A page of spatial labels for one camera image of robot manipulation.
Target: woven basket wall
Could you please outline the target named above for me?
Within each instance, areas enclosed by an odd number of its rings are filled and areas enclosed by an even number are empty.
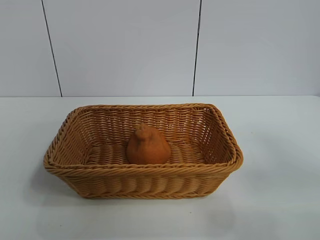
[[[141,123],[171,148],[166,164],[129,164],[126,147]],[[237,170],[243,155],[211,104],[92,105],[72,111],[44,167],[85,198],[179,199],[206,196]]]

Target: rectangular wicker basket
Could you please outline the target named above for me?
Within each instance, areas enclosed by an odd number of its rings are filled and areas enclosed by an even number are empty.
[[[129,164],[126,146],[141,123],[171,148],[165,164]],[[84,198],[180,199],[211,194],[243,162],[211,104],[92,105],[72,111],[44,156],[44,167]]]

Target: brown clay object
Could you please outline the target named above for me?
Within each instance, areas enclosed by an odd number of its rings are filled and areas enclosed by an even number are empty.
[[[164,164],[169,160],[171,150],[158,129],[141,124],[129,140],[126,156],[131,164]]]

